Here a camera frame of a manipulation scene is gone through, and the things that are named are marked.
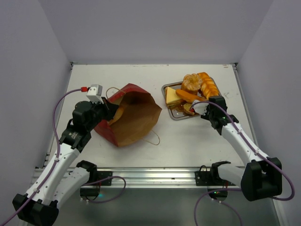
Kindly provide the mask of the oval brown fake loaf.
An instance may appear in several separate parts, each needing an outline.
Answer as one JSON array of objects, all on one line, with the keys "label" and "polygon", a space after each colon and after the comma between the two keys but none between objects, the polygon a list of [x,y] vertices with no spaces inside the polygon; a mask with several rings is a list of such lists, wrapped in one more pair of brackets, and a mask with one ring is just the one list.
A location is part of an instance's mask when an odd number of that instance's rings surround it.
[{"label": "oval brown fake loaf", "polygon": [[121,118],[121,116],[123,115],[126,108],[127,108],[126,106],[119,106],[116,113],[115,113],[115,115],[114,115],[114,117],[113,117],[113,119],[108,122],[108,125],[112,125],[115,122],[117,122]]}]

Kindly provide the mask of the twisted fake bread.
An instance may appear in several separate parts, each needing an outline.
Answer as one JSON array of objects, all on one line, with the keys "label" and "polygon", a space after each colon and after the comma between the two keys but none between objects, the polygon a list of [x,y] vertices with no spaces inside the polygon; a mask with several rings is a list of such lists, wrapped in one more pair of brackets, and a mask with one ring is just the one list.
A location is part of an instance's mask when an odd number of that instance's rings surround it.
[{"label": "twisted fake bread", "polygon": [[200,91],[203,96],[208,100],[210,97],[219,96],[219,90],[212,80],[212,78],[205,72],[198,73],[198,76],[202,80]]}]

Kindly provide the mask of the round fake bread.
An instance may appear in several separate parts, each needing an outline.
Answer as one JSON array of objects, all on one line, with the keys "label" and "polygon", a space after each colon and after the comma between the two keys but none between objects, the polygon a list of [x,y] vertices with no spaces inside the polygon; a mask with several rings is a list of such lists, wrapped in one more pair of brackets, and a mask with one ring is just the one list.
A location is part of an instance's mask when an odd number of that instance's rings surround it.
[{"label": "round fake bread", "polygon": [[181,90],[196,95],[201,88],[201,84],[202,79],[198,74],[187,74],[183,78]]},{"label": "round fake bread", "polygon": [[194,110],[191,110],[192,103],[185,103],[182,105],[183,112],[188,115],[195,115]]}]

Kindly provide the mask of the red paper bag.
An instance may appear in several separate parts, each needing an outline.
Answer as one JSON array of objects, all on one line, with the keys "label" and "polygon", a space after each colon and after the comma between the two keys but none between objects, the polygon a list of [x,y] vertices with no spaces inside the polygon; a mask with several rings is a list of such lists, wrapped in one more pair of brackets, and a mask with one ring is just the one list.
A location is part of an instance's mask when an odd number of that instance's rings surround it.
[{"label": "red paper bag", "polygon": [[126,106],[121,118],[112,125],[102,120],[95,132],[116,147],[131,145],[147,136],[157,124],[162,108],[156,104],[152,95],[135,84],[127,84],[119,89],[108,101]]}]

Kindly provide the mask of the long orange fake bread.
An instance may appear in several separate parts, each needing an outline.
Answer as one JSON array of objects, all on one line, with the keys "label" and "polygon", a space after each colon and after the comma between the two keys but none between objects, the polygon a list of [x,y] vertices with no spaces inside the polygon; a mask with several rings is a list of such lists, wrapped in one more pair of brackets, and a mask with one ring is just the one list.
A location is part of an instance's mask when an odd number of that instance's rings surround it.
[{"label": "long orange fake bread", "polygon": [[178,97],[180,97],[181,99],[185,100],[188,103],[193,103],[193,101],[195,101],[195,100],[198,100],[198,101],[206,101],[207,100],[203,97],[199,97],[197,95],[188,93],[182,89],[176,89],[175,93]]}]

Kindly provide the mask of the triangular fake sandwich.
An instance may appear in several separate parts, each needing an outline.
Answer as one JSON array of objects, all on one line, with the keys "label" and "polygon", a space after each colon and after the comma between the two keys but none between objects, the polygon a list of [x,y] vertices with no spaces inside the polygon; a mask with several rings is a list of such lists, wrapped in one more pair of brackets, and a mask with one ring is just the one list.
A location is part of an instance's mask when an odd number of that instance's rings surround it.
[{"label": "triangular fake sandwich", "polygon": [[177,105],[185,102],[176,94],[176,90],[171,87],[165,88],[165,99],[167,106]]}]

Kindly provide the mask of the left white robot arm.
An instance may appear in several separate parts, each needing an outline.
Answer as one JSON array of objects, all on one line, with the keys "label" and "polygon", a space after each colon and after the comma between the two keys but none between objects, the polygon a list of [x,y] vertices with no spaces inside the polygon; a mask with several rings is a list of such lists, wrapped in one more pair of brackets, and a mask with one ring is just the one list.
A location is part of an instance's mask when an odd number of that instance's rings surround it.
[{"label": "left white robot arm", "polygon": [[34,226],[53,225],[61,206],[70,196],[84,183],[92,185],[97,181],[96,165],[89,162],[81,162],[67,178],[64,175],[91,139],[91,131],[102,120],[112,120],[118,108],[106,98],[96,103],[82,101],[75,105],[72,119],[62,133],[52,159],[27,192],[17,194],[12,201],[21,220]]}]

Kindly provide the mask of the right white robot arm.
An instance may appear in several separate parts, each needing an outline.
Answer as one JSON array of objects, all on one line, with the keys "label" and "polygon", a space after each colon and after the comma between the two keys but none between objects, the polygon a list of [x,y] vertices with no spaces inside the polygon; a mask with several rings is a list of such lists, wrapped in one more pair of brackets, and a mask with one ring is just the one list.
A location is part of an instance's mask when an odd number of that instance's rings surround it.
[{"label": "right white robot arm", "polygon": [[213,163],[210,181],[215,185],[229,181],[240,187],[249,201],[270,198],[282,193],[282,164],[278,158],[270,158],[248,137],[234,115],[227,114],[222,96],[213,96],[206,106],[194,101],[194,111],[210,121],[219,135],[230,143],[244,164],[239,168],[229,161]]}]

